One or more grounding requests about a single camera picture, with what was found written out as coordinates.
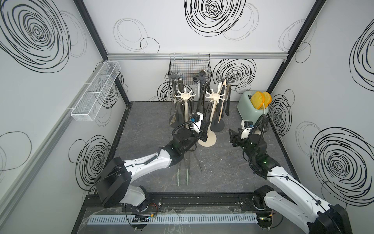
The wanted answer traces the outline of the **black ring tongs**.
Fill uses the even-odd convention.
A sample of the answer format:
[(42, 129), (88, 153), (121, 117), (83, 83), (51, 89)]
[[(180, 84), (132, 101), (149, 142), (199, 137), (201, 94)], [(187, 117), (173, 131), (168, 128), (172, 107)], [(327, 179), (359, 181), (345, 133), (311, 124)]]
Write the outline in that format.
[(193, 78), (194, 82), (197, 83), (197, 88), (198, 88), (198, 91), (197, 91), (197, 94), (198, 94), (198, 102), (197, 102), (197, 108), (196, 108), (196, 112), (201, 112), (203, 113), (203, 97), (204, 97), (204, 94), (205, 94), (205, 90), (204, 90), (204, 84), (206, 82), (206, 71), (205, 70), (201, 70), (194, 78)]

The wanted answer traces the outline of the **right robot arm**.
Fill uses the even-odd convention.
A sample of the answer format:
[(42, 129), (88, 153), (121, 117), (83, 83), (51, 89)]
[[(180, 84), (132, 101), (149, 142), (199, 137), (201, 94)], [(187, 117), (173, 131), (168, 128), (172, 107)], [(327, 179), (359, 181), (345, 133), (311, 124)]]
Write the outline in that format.
[(267, 116), (262, 114), (256, 123), (242, 121), (238, 131), (229, 129), (230, 143), (240, 147), (254, 174), (264, 178), (285, 195), (264, 185), (254, 192), (253, 205), (257, 210), (277, 211), (306, 234), (351, 234), (347, 211), (339, 204), (331, 205), (294, 179), (267, 153), (264, 139)]

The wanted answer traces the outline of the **cream rack stand front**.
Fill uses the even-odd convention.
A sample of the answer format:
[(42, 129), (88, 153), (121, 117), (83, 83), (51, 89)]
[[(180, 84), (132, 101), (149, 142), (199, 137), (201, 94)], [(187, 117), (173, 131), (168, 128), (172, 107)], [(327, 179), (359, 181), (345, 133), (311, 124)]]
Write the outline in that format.
[(175, 98), (179, 98), (180, 100), (183, 101), (184, 104), (184, 117), (185, 117), (185, 122), (188, 122), (190, 119), (189, 115), (189, 100), (192, 100), (193, 97), (195, 97), (195, 94), (192, 94), (192, 91), (187, 92), (186, 88), (184, 89), (184, 92), (181, 93), (179, 90), (177, 91), (177, 95), (175, 95)]

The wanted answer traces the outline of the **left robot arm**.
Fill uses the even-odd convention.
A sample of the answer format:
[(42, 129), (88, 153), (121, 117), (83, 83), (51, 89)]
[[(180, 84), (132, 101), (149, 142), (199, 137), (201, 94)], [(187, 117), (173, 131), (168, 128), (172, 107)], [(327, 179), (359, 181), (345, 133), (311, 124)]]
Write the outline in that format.
[(157, 152), (134, 160), (113, 158), (94, 180), (102, 206), (112, 208), (123, 203), (144, 211), (150, 201), (149, 195), (143, 186), (133, 186), (132, 182), (177, 165), (199, 140), (207, 140), (209, 125), (210, 120), (202, 113), (194, 113), (190, 120), (173, 129), (172, 140)]

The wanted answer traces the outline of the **dark grey rack stand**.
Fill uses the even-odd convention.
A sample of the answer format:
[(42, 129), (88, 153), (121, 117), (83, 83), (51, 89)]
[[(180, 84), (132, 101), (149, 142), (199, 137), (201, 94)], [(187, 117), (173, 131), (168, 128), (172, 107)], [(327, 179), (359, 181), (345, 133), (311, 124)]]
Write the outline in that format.
[[(222, 87), (222, 82), (220, 82), (218, 84), (217, 92), (214, 92), (213, 89), (212, 89), (210, 93), (207, 93), (207, 98), (209, 99), (209, 101), (213, 102), (211, 115), (210, 115), (210, 131), (213, 131), (213, 132), (221, 132), (225, 127), (225, 123), (222, 119), (221, 119), (220, 122), (218, 122), (219, 112), (220, 112), (220, 109), (221, 109), (220, 102), (221, 102), (221, 99), (222, 99), (220, 97), (221, 87)], [(228, 92), (228, 81), (227, 81), (225, 102), (227, 100), (227, 92)]]
[(197, 75), (193, 77), (193, 81), (197, 84), (197, 107), (196, 111), (191, 114), (191, 121), (197, 123), (201, 121), (203, 118), (199, 115), (204, 114), (206, 112), (205, 102), (206, 102), (206, 90), (208, 87), (208, 82), (206, 79), (206, 72), (205, 70), (200, 71)]
[(179, 112), (178, 112), (177, 120), (174, 124), (171, 125), (171, 127), (175, 128), (175, 127), (177, 127), (178, 125), (180, 125), (184, 122), (183, 101), (180, 100), (179, 98), (174, 97), (175, 95), (178, 94), (177, 93), (178, 90), (180, 92), (183, 91), (184, 84), (183, 84), (182, 75), (179, 75), (178, 73), (167, 74), (167, 77), (169, 79), (169, 81), (168, 81), (168, 91), (167, 91), (167, 100), (171, 101), (172, 107), (174, 107), (174, 110), (175, 110), (177, 101), (181, 102), (181, 106), (180, 106), (180, 109), (179, 109)]

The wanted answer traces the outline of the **slim black tongs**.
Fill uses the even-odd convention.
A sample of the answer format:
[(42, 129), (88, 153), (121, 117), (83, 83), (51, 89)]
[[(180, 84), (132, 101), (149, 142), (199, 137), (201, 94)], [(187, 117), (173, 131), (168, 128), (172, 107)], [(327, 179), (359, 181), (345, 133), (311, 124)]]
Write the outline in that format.
[(225, 114), (229, 116), (229, 109), (230, 109), (230, 97), (231, 97), (231, 85), (228, 85), (228, 92), (227, 92), (227, 102), (226, 102), (226, 109), (225, 109)]

